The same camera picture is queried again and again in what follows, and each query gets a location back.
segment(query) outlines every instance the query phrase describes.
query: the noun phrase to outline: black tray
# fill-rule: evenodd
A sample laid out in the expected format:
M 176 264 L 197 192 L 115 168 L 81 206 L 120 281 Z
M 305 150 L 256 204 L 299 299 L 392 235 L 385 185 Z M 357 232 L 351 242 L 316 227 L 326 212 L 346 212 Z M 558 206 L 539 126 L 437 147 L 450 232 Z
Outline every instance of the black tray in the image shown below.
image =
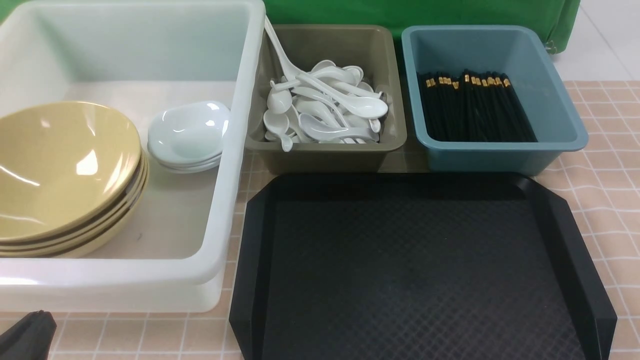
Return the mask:
M 617 318 L 528 177 L 301 174 L 247 204 L 229 321 L 246 360 L 571 360 Z

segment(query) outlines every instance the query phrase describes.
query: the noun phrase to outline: stack of yellow bowls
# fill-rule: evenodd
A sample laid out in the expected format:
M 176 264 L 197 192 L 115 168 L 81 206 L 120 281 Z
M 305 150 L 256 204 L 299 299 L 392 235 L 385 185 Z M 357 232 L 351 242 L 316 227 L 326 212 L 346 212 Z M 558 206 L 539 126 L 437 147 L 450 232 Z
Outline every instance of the stack of yellow bowls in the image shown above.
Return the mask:
M 0 257 L 77 258 L 130 219 L 149 165 L 134 124 L 87 102 L 0 118 Z

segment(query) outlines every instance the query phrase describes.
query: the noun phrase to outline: green fabric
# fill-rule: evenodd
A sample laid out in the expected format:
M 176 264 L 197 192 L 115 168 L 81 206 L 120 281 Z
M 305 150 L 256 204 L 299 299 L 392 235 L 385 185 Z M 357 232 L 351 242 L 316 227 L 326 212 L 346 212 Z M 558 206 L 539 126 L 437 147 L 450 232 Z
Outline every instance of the green fabric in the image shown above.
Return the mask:
M 25 0 L 0 0 L 0 22 Z M 580 0 L 264 0 L 274 24 L 376 24 L 399 38 L 412 25 L 511 24 L 566 48 Z

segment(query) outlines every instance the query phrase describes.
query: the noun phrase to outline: teal bin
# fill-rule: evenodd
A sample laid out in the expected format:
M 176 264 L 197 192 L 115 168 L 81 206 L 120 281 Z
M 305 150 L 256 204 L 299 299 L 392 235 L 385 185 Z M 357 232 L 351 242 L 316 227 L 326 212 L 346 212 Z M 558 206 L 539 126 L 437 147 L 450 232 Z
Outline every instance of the teal bin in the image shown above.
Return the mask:
M 520 26 L 414 26 L 402 34 L 413 125 L 436 172 L 539 174 L 561 153 L 578 151 L 589 136 L 544 45 Z M 417 74 L 506 73 L 537 143 L 440 142 L 427 134 Z

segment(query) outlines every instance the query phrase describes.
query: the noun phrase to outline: grid pattern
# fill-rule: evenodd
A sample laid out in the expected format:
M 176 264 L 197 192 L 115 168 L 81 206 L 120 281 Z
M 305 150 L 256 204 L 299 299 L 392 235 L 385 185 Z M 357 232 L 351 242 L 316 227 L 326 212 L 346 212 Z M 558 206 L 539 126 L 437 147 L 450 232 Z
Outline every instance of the grid pattern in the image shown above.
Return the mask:
M 570 204 L 619 316 L 612 360 L 640 360 L 640 81 L 565 83 L 590 135 L 536 179 Z M 383 172 L 421 172 L 414 136 L 389 154 Z M 61 313 L 52 360 L 241 360 L 228 325 L 246 201 L 272 180 L 245 155 L 220 303 L 208 313 Z M 0 313 L 0 331 L 23 314 Z

